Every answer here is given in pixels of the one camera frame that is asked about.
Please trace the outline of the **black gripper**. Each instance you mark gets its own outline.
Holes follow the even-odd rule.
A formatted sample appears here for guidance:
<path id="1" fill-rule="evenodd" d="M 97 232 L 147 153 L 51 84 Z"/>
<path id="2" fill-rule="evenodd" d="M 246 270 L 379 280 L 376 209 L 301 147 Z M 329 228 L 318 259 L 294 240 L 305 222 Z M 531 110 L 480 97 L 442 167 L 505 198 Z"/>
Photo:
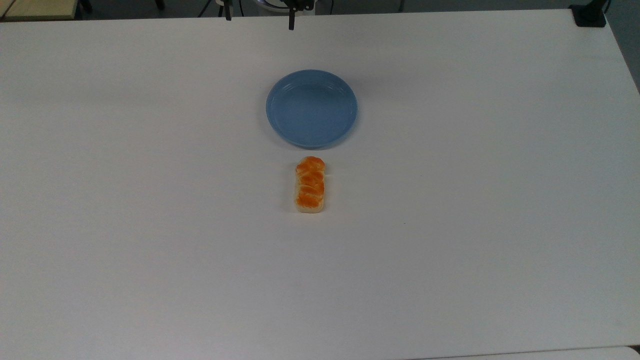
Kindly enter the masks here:
<path id="1" fill-rule="evenodd" d="M 315 0 L 281 0 L 281 2 L 289 9 L 288 29 L 290 31 L 295 29 L 297 11 L 311 11 L 315 7 Z"/>

